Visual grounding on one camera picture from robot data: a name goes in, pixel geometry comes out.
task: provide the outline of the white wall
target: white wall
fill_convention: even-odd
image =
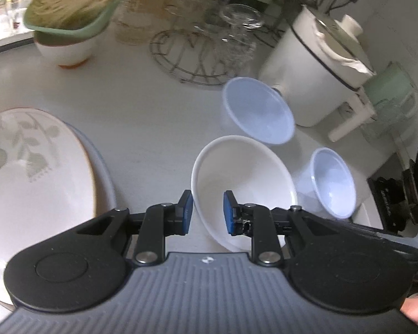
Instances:
[[[332,16],[340,18],[344,13],[362,24],[362,45],[376,71],[383,70],[390,61],[398,61],[418,87],[418,0],[359,0],[332,11]],[[400,127],[400,133],[408,155],[415,159],[418,114]]]

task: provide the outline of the green basket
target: green basket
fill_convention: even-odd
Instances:
[[[122,0],[110,0],[108,5],[102,10],[99,16],[87,26],[77,29],[77,30],[63,30],[63,29],[54,29],[54,28],[44,28],[43,26],[34,25],[31,22],[32,13],[32,3],[28,6],[23,16],[23,24],[31,30],[37,30],[44,32],[46,34],[54,35],[66,35],[69,37],[77,39],[88,39],[99,34],[104,28],[108,25],[113,13],[115,12],[116,7]]]

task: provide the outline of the metal screw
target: metal screw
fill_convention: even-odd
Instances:
[[[293,212],[302,211],[302,206],[299,206],[299,205],[291,206],[290,211],[293,211]]]
[[[151,264],[152,262],[156,261],[157,258],[158,255],[153,251],[143,251],[137,254],[135,257],[136,261],[142,264]]]
[[[275,264],[282,256],[274,251],[265,251],[259,255],[259,260],[265,264]]]

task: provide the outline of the white countertop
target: white countertop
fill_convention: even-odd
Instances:
[[[258,64],[267,53],[261,50]],[[81,130],[104,157],[119,206],[132,212],[176,202],[190,188],[193,163],[201,149],[229,133],[218,118],[220,90],[180,83],[161,71],[147,45],[123,45],[110,33],[97,56],[74,70],[52,65],[33,44],[0,53],[0,111],[39,108]],[[326,132],[338,119],[334,113],[317,127],[298,127],[289,143],[273,150],[294,174],[316,148],[333,148],[348,163],[362,203],[370,197],[367,177],[395,148],[390,141],[372,146],[358,130],[337,143],[329,142]],[[374,209],[358,216],[364,217],[360,223],[380,225]],[[226,251],[208,234],[196,212],[189,234],[167,238],[166,249]]]

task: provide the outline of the gray ribbed panel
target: gray ribbed panel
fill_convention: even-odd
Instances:
[[[202,259],[215,260],[206,264]],[[415,333],[398,311],[371,317],[323,310],[299,296],[278,269],[246,254],[171,253],[134,271],[102,305],[68,315],[18,309],[0,334]]]

